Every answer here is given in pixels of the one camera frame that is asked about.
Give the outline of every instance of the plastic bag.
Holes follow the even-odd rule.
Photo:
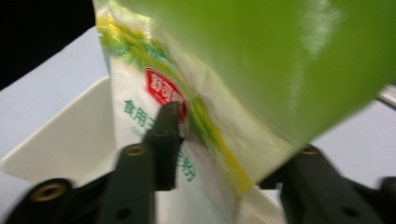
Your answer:
[[[391,2],[94,4],[118,147],[139,142],[159,106],[183,105],[169,223],[282,222],[254,183],[395,77]]]

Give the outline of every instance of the white container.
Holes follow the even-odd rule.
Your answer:
[[[117,158],[112,116],[104,77],[8,153],[3,172],[32,184],[60,177],[84,185],[109,172]]]

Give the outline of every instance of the machine part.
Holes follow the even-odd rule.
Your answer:
[[[154,191],[176,185],[178,113],[178,102],[162,106],[153,129],[121,151],[113,172],[76,189],[61,178],[36,185],[5,224],[154,223]]]
[[[396,201],[379,201],[380,193],[376,196],[370,193],[371,189],[356,189],[357,184],[341,177],[313,146],[305,148],[263,180],[260,187],[274,189],[277,183],[283,184],[280,199],[289,224],[395,223],[381,213],[388,208],[394,214],[396,207],[392,204]],[[368,203],[361,196],[362,191],[374,197],[376,203]],[[391,194],[395,191],[386,193],[383,198]]]
[[[379,93],[377,100],[390,108],[396,109],[396,82],[388,85],[381,93]]]
[[[384,223],[396,223],[396,177],[386,177],[379,189],[370,189],[348,180],[359,195],[370,204]]]

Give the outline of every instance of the black background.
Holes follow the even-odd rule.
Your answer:
[[[0,90],[94,26],[92,0],[1,0]]]

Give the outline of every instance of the red logo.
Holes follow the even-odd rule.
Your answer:
[[[181,102],[182,107],[179,121],[183,122],[187,112],[187,105],[183,93],[181,93],[177,85],[167,75],[153,68],[146,68],[146,75],[148,79],[148,93],[160,105],[166,105],[174,101]]]

